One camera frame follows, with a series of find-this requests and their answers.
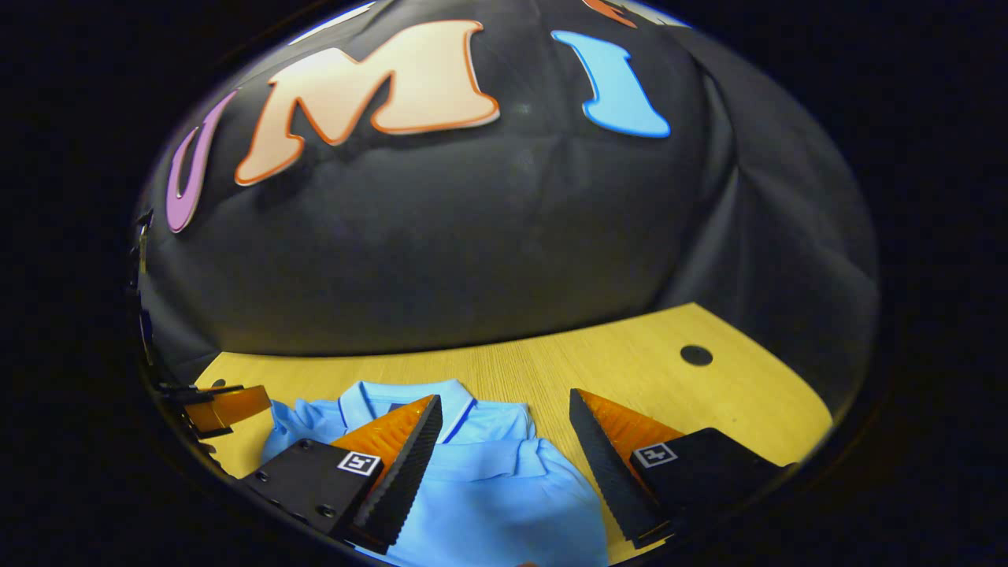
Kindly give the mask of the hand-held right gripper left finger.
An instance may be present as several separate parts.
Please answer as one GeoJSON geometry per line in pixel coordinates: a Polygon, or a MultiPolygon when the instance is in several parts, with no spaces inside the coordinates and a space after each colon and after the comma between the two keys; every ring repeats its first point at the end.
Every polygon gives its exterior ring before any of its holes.
{"type": "Polygon", "coordinates": [[[324,538],[383,555],[413,507],[442,424],[442,398],[419,398],[334,442],[299,440],[240,484],[324,538]]]}

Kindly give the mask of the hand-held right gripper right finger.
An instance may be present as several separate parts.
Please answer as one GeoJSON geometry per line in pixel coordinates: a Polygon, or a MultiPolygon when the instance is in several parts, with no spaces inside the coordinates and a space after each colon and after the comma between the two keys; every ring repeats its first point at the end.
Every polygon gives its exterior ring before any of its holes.
{"type": "Polygon", "coordinates": [[[741,511],[791,471],[717,428],[681,433],[580,388],[570,391],[569,420],[602,498],[637,549],[741,511]]]}

